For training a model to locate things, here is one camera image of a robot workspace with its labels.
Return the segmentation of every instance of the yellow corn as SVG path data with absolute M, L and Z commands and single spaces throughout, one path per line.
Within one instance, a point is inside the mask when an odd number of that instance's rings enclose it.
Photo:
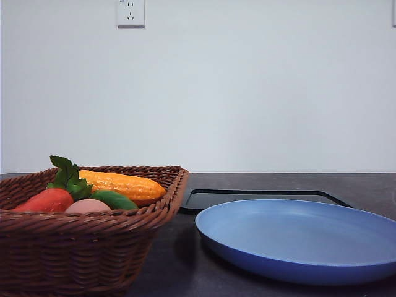
M 89 170 L 80 170 L 79 176 L 92 185 L 92 191 L 112 190 L 128 197 L 137 206 L 151 204 L 166 193 L 156 181 L 138 176 Z

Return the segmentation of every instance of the pink egg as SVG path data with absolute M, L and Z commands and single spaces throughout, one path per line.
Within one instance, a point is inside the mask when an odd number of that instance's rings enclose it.
M 65 210 L 65 213 L 85 214 L 88 212 L 107 212 L 109 210 L 111 209 L 102 201 L 96 199 L 83 199 L 70 205 L 69 208 Z

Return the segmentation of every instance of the black tray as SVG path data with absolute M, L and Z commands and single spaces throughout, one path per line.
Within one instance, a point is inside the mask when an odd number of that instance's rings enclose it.
M 322 191 L 263 191 L 232 189 L 193 189 L 186 193 L 180 207 L 181 213 L 198 214 L 213 205 L 247 199 L 293 199 L 337 204 L 352 207 L 346 202 Z

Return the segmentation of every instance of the green cucumber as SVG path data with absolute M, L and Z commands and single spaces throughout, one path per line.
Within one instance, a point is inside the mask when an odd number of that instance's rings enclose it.
M 138 208 L 137 205 L 126 196 L 110 190 L 97 190 L 91 194 L 90 198 L 102 201 L 111 209 L 130 210 Z

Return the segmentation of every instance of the toy carrot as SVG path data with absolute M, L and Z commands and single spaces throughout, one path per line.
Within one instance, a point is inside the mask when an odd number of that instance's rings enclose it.
M 25 203 L 12 209 L 15 212 L 64 212 L 73 204 L 73 198 L 64 189 L 46 189 L 31 197 Z

